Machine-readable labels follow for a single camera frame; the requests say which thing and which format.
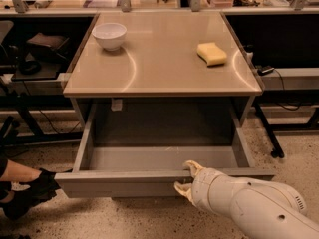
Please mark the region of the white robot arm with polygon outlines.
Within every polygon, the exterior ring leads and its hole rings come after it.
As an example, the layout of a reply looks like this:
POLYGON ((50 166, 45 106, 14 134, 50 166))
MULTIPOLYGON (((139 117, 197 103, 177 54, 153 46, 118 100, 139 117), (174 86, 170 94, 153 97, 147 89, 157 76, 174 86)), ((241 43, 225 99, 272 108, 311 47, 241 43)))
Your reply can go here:
POLYGON ((229 176, 188 160, 191 183, 175 190, 197 209, 231 219, 250 239, 319 239, 319 224, 307 217, 304 198, 279 182, 229 176))

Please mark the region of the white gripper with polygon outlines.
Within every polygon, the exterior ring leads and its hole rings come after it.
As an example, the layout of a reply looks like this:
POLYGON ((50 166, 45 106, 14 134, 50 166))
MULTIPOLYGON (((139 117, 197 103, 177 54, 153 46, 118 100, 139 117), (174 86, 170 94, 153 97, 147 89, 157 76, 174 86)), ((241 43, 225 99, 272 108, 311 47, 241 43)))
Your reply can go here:
POLYGON ((174 189, 199 210, 229 217, 231 201, 246 187, 246 181, 213 168, 203 168, 194 160, 187 160, 182 166, 190 172, 194 181, 192 184, 176 181, 174 189))

